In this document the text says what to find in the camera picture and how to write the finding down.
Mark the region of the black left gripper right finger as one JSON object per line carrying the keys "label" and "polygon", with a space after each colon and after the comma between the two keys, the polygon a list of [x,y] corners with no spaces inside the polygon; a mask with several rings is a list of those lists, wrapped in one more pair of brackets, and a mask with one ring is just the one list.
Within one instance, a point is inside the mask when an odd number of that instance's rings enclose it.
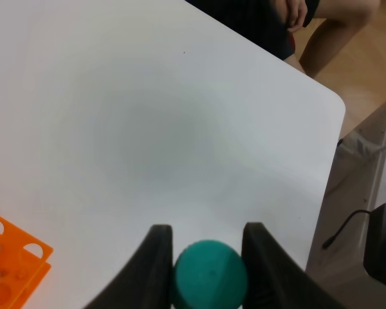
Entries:
{"label": "black left gripper right finger", "polygon": [[245,225],[241,257],[248,273],[243,308],[343,307],[290,258],[262,223]]}

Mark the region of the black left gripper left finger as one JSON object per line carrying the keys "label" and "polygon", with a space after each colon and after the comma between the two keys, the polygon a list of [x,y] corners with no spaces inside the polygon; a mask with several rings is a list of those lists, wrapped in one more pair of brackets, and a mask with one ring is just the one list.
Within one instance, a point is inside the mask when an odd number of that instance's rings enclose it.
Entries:
{"label": "black left gripper left finger", "polygon": [[86,307],[170,308],[173,268],[170,225],[153,225],[118,275]]}

